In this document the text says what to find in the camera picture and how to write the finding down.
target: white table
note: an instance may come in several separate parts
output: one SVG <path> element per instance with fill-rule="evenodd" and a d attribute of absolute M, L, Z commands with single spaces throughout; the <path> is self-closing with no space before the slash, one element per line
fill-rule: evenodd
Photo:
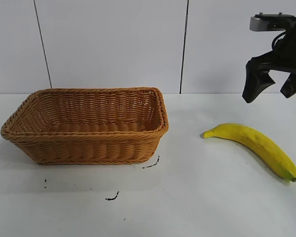
<path fill-rule="evenodd" d="M 0 95 L 0 127 L 26 96 Z M 164 98 L 170 129 L 143 164 L 39 166 L 0 137 L 0 237 L 296 237 L 296 183 L 235 142 L 200 137 L 243 123 L 296 164 L 296 95 Z"/>

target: robotic arm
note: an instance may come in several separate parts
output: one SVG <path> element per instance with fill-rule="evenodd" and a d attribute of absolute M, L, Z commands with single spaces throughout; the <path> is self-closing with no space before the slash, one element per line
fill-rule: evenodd
<path fill-rule="evenodd" d="M 272 51 L 252 58 L 246 65 L 247 77 L 242 97 L 247 103 L 267 87 L 275 84 L 269 76 L 270 70 L 291 73 L 284 83 L 281 93 L 289 98 L 296 93 L 296 17 L 284 15 L 258 14 L 251 17 L 252 31 L 284 31 L 272 42 Z"/>

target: banana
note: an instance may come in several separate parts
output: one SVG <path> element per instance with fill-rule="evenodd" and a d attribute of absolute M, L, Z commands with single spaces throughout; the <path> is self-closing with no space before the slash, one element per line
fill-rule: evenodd
<path fill-rule="evenodd" d="M 219 137 L 243 144 L 260 156 L 278 176 L 296 182 L 296 167 L 292 160 L 259 131 L 241 124 L 223 123 L 203 133 L 203 138 L 209 137 Z"/>

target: wicker basket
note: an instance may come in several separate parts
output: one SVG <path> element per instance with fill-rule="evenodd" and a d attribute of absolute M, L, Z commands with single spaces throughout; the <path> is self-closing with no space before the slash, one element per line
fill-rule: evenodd
<path fill-rule="evenodd" d="M 156 88 L 46 89 L 31 94 L 1 128 L 39 164 L 147 161 L 168 130 Z"/>

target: basket rim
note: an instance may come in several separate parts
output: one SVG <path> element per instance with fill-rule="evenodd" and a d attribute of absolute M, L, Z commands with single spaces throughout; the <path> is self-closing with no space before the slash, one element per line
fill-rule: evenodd
<path fill-rule="evenodd" d="M 30 106 L 31 102 L 34 101 L 39 95 L 42 95 L 47 92 L 84 92 L 84 93 L 94 93 L 94 92 L 138 92 L 138 91 L 154 91 L 157 95 L 158 100 L 158 115 L 160 119 L 159 126 L 154 130 L 149 131 L 114 131 L 114 132 L 14 132 L 9 129 L 13 124 L 17 123 L 18 118 L 25 113 L 26 109 Z M 28 139 L 38 139 L 39 140 L 59 140 L 64 138 L 65 140 L 70 137 L 75 138 L 99 138 L 99 139 L 110 139 L 115 140 L 116 136 L 121 138 L 127 137 L 140 137 L 143 139 L 151 139 L 156 137 L 161 137 L 164 133 L 168 131 L 169 124 L 167 113 L 162 97 L 162 93 L 159 89 L 155 87 L 130 87 L 130 88 L 49 88 L 38 90 L 32 94 L 30 94 L 27 99 L 19 106 L 19 108 L 9 117 L 9 119 L 3 124 L 1 127 L 0 133 L 1 136 L 7 140 L 28 140 Z"/>

